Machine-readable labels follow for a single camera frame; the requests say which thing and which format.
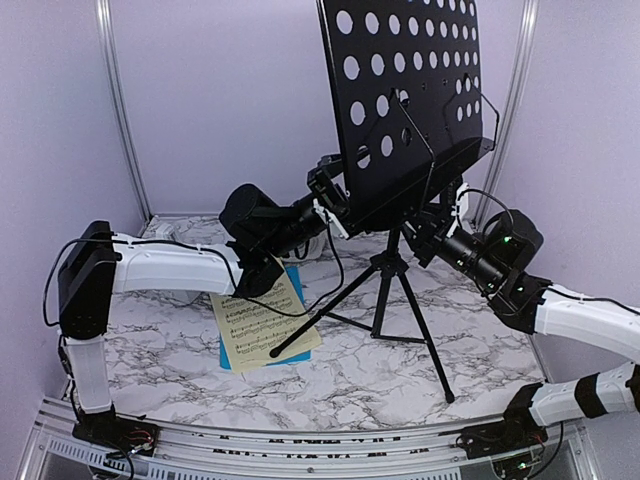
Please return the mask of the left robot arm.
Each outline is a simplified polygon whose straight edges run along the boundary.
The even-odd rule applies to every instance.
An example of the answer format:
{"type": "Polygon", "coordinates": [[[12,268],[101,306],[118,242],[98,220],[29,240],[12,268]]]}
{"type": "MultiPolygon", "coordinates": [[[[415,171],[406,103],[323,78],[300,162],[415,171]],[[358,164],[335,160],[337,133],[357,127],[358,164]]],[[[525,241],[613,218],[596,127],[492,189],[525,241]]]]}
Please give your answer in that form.
{"type": "Polygon", "coordinates": [[[288,207],[253,184],[238,187],[219,217],[231,237],[225,245],[140,239],[94,221],[62,249],[50,275],[58,287],[55,324],[92,434],[116,445],[127,432],[113,407],[104,351],[112,295],[183,290],[254,299],[266,294],[284,273],[281,258],[346,214],[346,196],[333,181],[343,171],[340,155],[322,157],[308,173],[309,194],[288,207]]]}

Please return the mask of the white metronome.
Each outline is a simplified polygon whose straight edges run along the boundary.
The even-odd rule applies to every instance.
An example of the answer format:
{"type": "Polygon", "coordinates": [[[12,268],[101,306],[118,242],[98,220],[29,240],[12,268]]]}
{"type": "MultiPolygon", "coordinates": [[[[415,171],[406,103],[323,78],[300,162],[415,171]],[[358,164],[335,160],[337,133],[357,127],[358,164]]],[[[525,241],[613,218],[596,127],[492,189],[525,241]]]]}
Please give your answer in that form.
{"type": "MultiPolygon", "coordinates": [[[[156,232],[156,239],[171,240],[175,242],[181,242],[182,238],[179,235],[178,230],[170,223],[161,223],[156,232]]],[[[166,290],[166,295],[179,305],[191,305],[196,302],[202,295],[201,291],[192,290],[166,290]]]]}

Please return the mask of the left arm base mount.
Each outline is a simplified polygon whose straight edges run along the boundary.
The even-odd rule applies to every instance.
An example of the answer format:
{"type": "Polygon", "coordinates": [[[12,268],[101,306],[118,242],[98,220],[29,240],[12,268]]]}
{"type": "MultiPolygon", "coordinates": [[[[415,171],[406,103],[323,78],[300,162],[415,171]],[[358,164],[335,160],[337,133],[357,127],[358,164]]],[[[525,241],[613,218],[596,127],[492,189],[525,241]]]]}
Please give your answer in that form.
{"type": "Polygon", "coordinates": [[[157,444],[158,425],[139,419],[128,419],[116,414],[115,409],[87,414],[81,411],[73,428],[74,438],[111,448],[116,457],[124,454],[152,456],[157,444]]]}

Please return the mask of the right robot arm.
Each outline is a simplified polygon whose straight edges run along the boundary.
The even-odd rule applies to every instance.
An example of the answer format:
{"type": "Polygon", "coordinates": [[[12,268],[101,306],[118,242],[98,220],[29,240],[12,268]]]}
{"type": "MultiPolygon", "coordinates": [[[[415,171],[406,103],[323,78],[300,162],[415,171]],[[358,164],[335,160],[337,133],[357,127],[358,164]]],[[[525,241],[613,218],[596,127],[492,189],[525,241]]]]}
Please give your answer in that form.
{"type": "Polygon", "coordinates": [[[413,217],[403,234],[420,265],[435,257],[471,279],[494,315],[529,335],[566,337],[626,358],[618,368],[565,383],[520,388],[495,430],[515,448],[534,428],[639,408],[639,311],[615,300],[573,292],[526,268],[543,236],[517,209],[494,215],[489,229],[471,234],[433,209],[413,217]]]}

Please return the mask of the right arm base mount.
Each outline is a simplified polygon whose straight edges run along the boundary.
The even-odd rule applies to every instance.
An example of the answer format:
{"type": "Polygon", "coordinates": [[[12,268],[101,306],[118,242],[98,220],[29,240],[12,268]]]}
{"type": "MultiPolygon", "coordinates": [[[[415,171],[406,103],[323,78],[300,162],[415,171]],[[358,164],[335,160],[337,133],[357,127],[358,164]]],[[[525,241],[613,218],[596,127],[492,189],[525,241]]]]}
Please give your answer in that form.
{"type": "Polygon", "coordinates": [[[542,386],[537,382],[521,387],[501,420],[462,429],[455,445],[466,452],[468,459],[475,459],[546,442],[546,428],[539,426],[529,412],[533,396],[542,386]]]}

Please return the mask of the black music stand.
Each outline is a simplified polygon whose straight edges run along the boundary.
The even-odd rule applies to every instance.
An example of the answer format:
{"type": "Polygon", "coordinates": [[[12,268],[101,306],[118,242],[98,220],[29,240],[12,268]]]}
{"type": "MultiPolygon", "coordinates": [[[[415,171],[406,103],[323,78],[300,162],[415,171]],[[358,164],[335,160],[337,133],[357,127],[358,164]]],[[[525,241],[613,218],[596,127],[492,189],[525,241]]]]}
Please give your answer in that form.
{"type": "Polygon", "coordinates": [[[382,231],[386,249],[361,281],[381,283],[369,332],[404,280],[404,222],[495,145],[483,128],[478,7],[473,1],[321,1],[351,236],[382,231]]]}

